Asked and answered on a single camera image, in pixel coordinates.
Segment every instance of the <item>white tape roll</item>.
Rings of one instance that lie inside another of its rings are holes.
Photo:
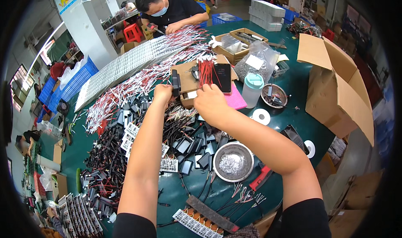
[[[307,149],[309,150],[309,154],[307,155],[307,157],[309,159],[311,159],[312,157],[314,157],[314,155],[316,154],[316,146],[314,145],[314,143],[311,140],[306,140],[304,141],[304,144],[307,146]]]
[[[266,110],[260,108],[253,112],[253,120],[263,125],[268,125],[271,121],[271,116]]]

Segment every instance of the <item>stainless steel bowl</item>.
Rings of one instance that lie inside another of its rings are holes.
[[[282,103],[283,103],[282,105],[279,105],[279,106],[272,105],[272,104],[268,103],[267,100],[265,100],[265,98],[267,96],[264,94],[266,94],[268,92],[268,88],[270,86],[272,86],[272,94],[275,94],[282,101]],[[286,92],[276,84],[265,84],[263,89],[261,90],[261,98],[263,99],[264,103],[266,103],[267,105],[269,105],[270,107],[275,108],[275,109],[281,109],[287,105]]]
[[[227,143],[214,156],[214,171],[224,181],[242,181],[250,175],[253,167],[253,153],[241,143]]]

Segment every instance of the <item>green table surface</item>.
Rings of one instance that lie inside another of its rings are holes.
[[[303,140],[311,140],[314,142],[316,147],[316,154],[311,160],[313,166],[316,166],[322,159],[325,152],[328,150],[332,140],[334,139],[334,134],[329,131],[324,125],[319,123],[313,117],[305,112],[305,102],[307,98],[308,89],[308,77],[311,64],[298,63],[296,61],[299,40],[292,39],[293,34],[289,33],[284,27],[280,32],[268,32],[258,25],[247,21],[231,22],[226,24],[219,24],[215,26],[207,27],[206,29],[209,33],[217,36],[220,34],[228,33],[229,31],[248,28],[253,30],[264,37],[268,38],[269,42],[278,43],[280,39],[285,40],[285,45],[287,49],[279,49],[282,54],[286,54],[289,57],[287,64],[290,69],[282,77],[276,79],[276,84],[281,86],[286,93],[291,94],[292,97],[289,99],[289,108],[284,110],[275,110],[264,104],[260,99],[257,106],[254,109],[241,109],[240,112],[251,116],[253,111],[257,108],[263,108],[267,110],[271,115],[271,121],[269,127],[277,130],[278,132],[283,130],[287,125],[292,124],[297,130],[299,135]],[[236,86],[240,93],[242,92],[243,83],[236,81]],[[77,100],[78,94],[76,94],[70,100],[70,109],[66,122],[71,122],[74,117],[73,108]],[[77,168],[85,169],[84,159],[88,157],[88,151],[93,147],[93,140],[98,138],[97,134],[87,135],[84,128],[81,126],[85,123],[85,117],[83,116],[77,121],[76,126],[74,126],[75,134],[72,137],[72,145],[67,146],[66,151],[62,154],[62,173],[67,175],[67,185],[68,191],[73,192],[77,195],[76,189],[76,170]],[[42,135],[42,155],[49,159],[53,159],[53,145],[56,142],[55,139]],[[254,170],[249,175],[249,177],[244,180],[243,185],[249,185],[259,174],[260,169],[258,163],[260,160],[255,157],[254,160]],[[188,190],[193,195],[198,195],[202,186],[204,185],[207,172],[194,169],[189,176],[184,176],[184,182],[188,187]],[[159,188],[163,188],[163,193],[160,195],[159,201],[170,204],[170,207],[164,207],[158,205],[158,217],[157,223],[163,224],[168,223],[172,220],[172,215],[180,208],[184,209],[185,201],[188,196],[185,193],[184,188],[181,185],[181,181],[177,173],[165,173],[159,178]],[[202,194],[201,198],[204,198],[206,189]],[[225,203],[233,194],[234,184],[228,183],[216,177],[212,183],[212,187],[209,196],[205,203],[212,209],[217,209],[223,203]],[[282,177],[278,174],[273,174],[269,180],[257,191],[257,193],[262,193],[267,197],[267,199],[261,204],[261,208],[264,213],[268,213],[270,210],[275,208],[279,202],[282,200],[283,188],[282,188]],[[240,209],[231,216],[231,220],[236,220],[241,216],[249,207],[252,202],[243,204]],[[236,224],[240,227],[244,227],[261,218],[261,213],[258,208],[253,208],[246,215],[244,215]],[[113,224],[107,223],[107,220],[103,220],[104,224],[104,234],[105,237],[112,237]],[[183,225],[177,223],[174,225],[169,225],[163,228],[158,228],[158,237],[198,237],[195,233],[185,228]]]

